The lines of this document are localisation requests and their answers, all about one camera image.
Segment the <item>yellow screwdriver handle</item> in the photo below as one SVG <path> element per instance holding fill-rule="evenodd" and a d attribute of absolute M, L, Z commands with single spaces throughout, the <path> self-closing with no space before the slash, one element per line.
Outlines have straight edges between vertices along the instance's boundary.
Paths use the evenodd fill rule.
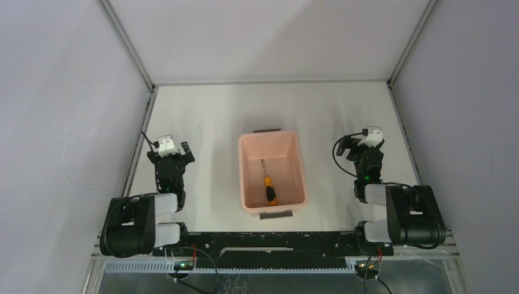
<path fill-rule="evenodd" d="M 272 187 L 272 180 L 270 176 L 265 177 L 265 186 L 267 187 L 267 200 L 271 206 L 277 204 L 274 188 Z"/>

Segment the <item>white cable tray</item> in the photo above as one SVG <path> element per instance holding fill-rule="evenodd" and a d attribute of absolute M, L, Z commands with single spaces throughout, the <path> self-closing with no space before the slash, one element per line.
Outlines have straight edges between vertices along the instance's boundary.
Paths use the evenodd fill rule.
<path fill-rule="evenodd" d="M 257 269 L 240 269 L 240 268 L 219 268 L 219 274 L 344 274 L 355 273 L 355 261 L 346 261 L 345 268 L 311 268 L 311 269 L 278 269 L 278 268 L 257 268 Z M 173 273 L 174 262 L 166 263 L 163 260 L 107 260 L 106 273 Z M 179 271 L 178 273 L 190 273 L 191 271 Z M 195 268 L 194 273 L 211 274 L 214 273 L 213 268 Z"/>

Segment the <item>gray wall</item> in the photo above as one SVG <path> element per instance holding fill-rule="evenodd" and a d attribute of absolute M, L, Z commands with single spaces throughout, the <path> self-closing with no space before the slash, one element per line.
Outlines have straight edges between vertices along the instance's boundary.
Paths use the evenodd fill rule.
<path fill-rule="evenodd" d="M 95 1 L 0 7 L 0 293 L 78 293 L 147 90 Z"/>
<path fill-rule="evenodd" d="M 440 1 L 395 85 L 475 293 L 516 293 L 519 2 Z"/>

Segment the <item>cable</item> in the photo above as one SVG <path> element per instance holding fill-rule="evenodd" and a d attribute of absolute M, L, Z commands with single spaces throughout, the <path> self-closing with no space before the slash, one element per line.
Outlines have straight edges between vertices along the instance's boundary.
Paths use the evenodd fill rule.
<path fill-rule="evenodd" d="M 364 292 L 368 294 L 368 287 L 366 286 L 366 280 L 368 278 L 368 271 L 370 270 L 370 261 L 372 259 L 373 253 L 371 252 L 368 256 L 368 261 L 366 262 L 366 266 L 364 267 Z"/>
<path fill-rule="evenodd" d="M 105 222 L 105 225 L 103 226 L 103 230 L 101 231 L 101 235 L 102 235 L 102 239 L 103 239 L 103 247 L 105 248 L 106 252 L 113 256 L 113 257 L 117 257 L 117 258 L 127 258 L 127 257 L 131 257 L 132 255 L 119 255 L 115 252 L 113 252 L 111 249 L 110 249 L 110 246 L 108 245 L 108 242 L 106 241 L 106 231 L 108 230 L 108 224 L 110 223 L 110 220 L 113 216 L 113 214 L 117 211 L 117 209 L 119 209 L 120 206 L 123 206 L 124 204 L 126 204 L 127 202 L 129 202 L 131 199 L 134 199 L 134 198 L 139 198 L 139 197 L 144 197 L 144 196 L 150 196 L 150 195 L 157 195 L 157 193 L 147 193 L 147 194 L 141 194 L 141 195 L 135 195 L 135 196 L 131 196 L 131 197 L 126 197 L 124 198 L 122 201 L 120 201 L 119 203 L 115 204 L 114 208 L 108 212 L 107 216 L 106 216 L 106 222 Z"/>
<path fill-rule="evenodd" d="M 381 261 L 382 261 L 382 256 L 384 256 L 384 255 L 382 254 L 382 250 L 380 250 L 379 247 L 377 247 L 377 249 L 378 249 L 378 259 L 377 259 L 377 261 L 376 261 L 375 263 L 379 263 L 379 262 L 381 262 Z"/>
<path fill-rule="evenodd" d="M 376 280 L 379 281 L 381 284 L 384 285 L 384 287 L 387 289 L 387 291 L 389 292 L 389 294 L 393 294 L 393 292 L 391 292 L 391 290 L 389 290 L 389 287 L 386 285 L 386 283 L 384 283 L 384 281 L 382 281 L 379 277 L 377 277 Z"/>
<path fill-rule="evenodd" d="M 149 146 L 149 149 L 151 150 L 151 152 L 153 152 L 153 147 L 151 145 L 153 145 L 153 143 L 150 141 L 150 139 L 146 136 L 146 133 L 144 133 L 143 130 L 141 130 L 141 134 L 143 134 L 144 136 L 144 139 L 146 139 L 147 141 L 147 144 Z"/>
<path fill-rule="evenodd" d="M 337 147 L 337 145 L 340 143 L 341 140 L 342 140 L 342 138 L 339 139 L 337 142 L 335 142 L 334 147 L 332 148 L 332 157 L 334 158 L 334 162 L 340 168 L 340 170 L 342 170 L 343 172 L 349 174 L 350 176 L 352 176 L 354 178 L 357 178 L 357 175 L 355 175 L 354 173 L 351 173 L 350 171 L 347 171 L 343 167 L 341 167 L 341 165 L 337 162 L 337 159 L 335 158 L 335 147 Z"/>
<path fill-rule="evenodd" d="M 154 153 L 154 154 L 153 154 L 153 157 L 152 157 L 152 158 L 153 158 L 152 163 L 153 163 L 153 165 L 155 165 L 155 164 L 156 164 L 156 161 L 155 161 L 155 151 L 153 150 L 153 147 L 152 147 L 152 145 L 154 145 L 154 144 L 153 144 L 153 143 L 151 142 L 151 140 L 146 136 L 146 133 L 144 133 L 143 130 L 141 130 L 141 134 L 143 134 L 144 139 L 146 139 L 146 141 L 147 141 L 147 145 L 149 146 L 150 151 L 151 151 L 152 153 Z M 157 188 L 157 191 L 158 191 L 158 190 L 159 190 L 159 181 L 158 181 L 158 179 L 157 179 L 157 171 L 155 171 L 154 174 L 155 174 L 155 188 Z"/>
<path fill-rule="evenodd" d="M 194 250 L 194 251 L 198 251 L 198 252 L 200 252 L 200 253 L 203 253 L 205 256 L 207 256 L 207 257 L 209 258 L 209 260 L 212 262 L 212 265 L 213 265 L 213 267 L 214 267 L 214 272 L 215 272 L 215 285 L 214 285 L 214 290 L 211 291 L 211 292 L 205 292 L 205 291 L 202 290 L 202 289 L 199 289 L 199 288 L 197 288 L 197 287 L 195 287 L 195 286 L 193 286 L 193 285 L 191 285 L 191 284 L 188 284 L 188 283 L 186 283 L 186 282 L 184 282 L 184 281 L 182 281 L 182 280 L 177 279 L 176 274 L 177 274 L 178 270 L 175 271 L 175 273 L 173 274 L 173 276 L 171 276 L 169 273 L 168 273 L 168 275 L 169 275 L 170 277 L 172 277 L 173 279 L 175 279 L 175 282 L 178 282 L 179 284 L 182 284 L 182 285 L 184 285 L 184 286 L 186 286 L 186 287 L 188 287 L 188 288 L 191 288 L 191 289 L 193 289 L 193 290 L 195 290 L 195 291 L 197 291 L 197 292 L 199 292 L 199 293 L 202 293 L 202 294 L 214 294 L 214 293 L 216 293 L 216 291 L 218 290 L 218 268 L 216 267 L 216 263 L 215 263 L 214 260 L 211 258 L 211 256 L 209 256 L 209 254 L 205 253 L 204 251 L 202 251 L 202 250 L 200 250 L 200 249 L 198 249 L 198 248 L 194 248 L 194 247 L 175 247 L 175 249 L 191 249 L 191 250 Z"/>
<path fill-rule="evenodd" d="M 196 250 L 193 250 L 193 262 L 196 261 Z"/>
<path fill-rule="evenodd" d="M 168 258 L 168 254 L 167 254 L 167 251 L 166 251 L 166 248 L 164 248 L 164 254 L 166 255 L 166 259 Z M 171 251 L 171 258 L 173 258 L 173 267 L 175 267 L 175 264 L 177 263 L 177 259 L 175 258 L 175 255 L 173 254 L 173 251 Z"/>

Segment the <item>red wire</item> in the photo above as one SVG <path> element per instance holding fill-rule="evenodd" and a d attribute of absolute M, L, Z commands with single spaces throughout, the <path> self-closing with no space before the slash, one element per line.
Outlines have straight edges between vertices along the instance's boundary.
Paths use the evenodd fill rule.
<path fill-rule="evenodd" d="M 378 248 L 378 247 L 377 247 L 377 249 L 378 249 L 378 260 L 375 263 L 381 262 L 382 261 L 382 256 L 384 256 L 382 254 L 382 250 L 380 250 L 380 248 Z"/>
<path fill-rule="evenodd" d="M 193 250 L 193 252 L 194 252 L 193 253 L 193 263 L 194 263 L 195 262 L 195 258 L 196 258 L 196 250 Z"/>

